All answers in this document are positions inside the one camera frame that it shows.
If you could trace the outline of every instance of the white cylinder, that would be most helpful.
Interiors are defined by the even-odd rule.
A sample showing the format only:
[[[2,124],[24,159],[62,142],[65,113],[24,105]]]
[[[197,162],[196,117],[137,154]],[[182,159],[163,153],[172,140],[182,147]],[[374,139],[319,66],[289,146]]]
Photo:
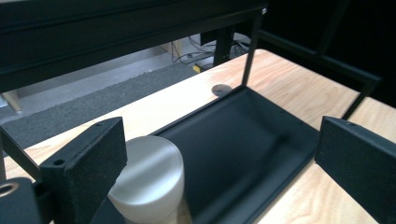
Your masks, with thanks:
[[[176,212],[184,191],[184,165],[178,148],[158,136],[126,143],[128,156],[108,193],[119,212],[133,223],[163,223]]]

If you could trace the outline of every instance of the carpeted floor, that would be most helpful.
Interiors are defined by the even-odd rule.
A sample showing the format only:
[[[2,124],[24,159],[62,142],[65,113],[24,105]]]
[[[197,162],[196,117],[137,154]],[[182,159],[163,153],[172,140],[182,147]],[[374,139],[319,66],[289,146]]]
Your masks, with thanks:
[[[21,148],[27,148],[193,77],[196,72],[192,66],[175,63],[2,126]]]

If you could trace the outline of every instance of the white cup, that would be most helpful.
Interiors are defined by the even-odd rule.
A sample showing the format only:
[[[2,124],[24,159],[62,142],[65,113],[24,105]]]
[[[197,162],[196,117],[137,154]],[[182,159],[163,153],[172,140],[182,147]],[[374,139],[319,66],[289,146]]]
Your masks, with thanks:
[[[184,191],[184,165],[178,148],[158,136],[126,143],[127,165],[108,198],[132,223],[169,223]]]

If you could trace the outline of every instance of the wooden table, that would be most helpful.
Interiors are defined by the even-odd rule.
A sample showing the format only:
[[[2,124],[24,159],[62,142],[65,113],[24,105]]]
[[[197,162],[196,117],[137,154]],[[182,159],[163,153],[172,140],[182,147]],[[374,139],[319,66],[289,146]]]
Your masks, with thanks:
[[[216,96],[211,92],[214,85],[238,86],[245,60],[246,57],[242,56],[224,63],[29,147],[26,152],[37,163],[41,163],[95,122],[118,116],[123,117],[127,141],[152,133],[215,99]],[[355,91],[343,85],[262,49],[256,50],[248,85],[317,130],[322,116],[340,118],[357,96]],[[396,110],[392,107],[369,98],[350,120],[396,142]],[[29,176],[10,158],[5,159],[5,164],[7,178]],[[313,162],[256,222],[375,223]]]

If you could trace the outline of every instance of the gray carpet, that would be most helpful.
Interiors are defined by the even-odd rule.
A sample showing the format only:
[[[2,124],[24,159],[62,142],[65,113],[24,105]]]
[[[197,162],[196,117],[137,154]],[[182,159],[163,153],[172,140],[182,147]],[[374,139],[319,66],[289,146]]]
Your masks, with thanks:
[[[175,63],[2,126],[21,148],[27,148],[193,77],[192,66]]]

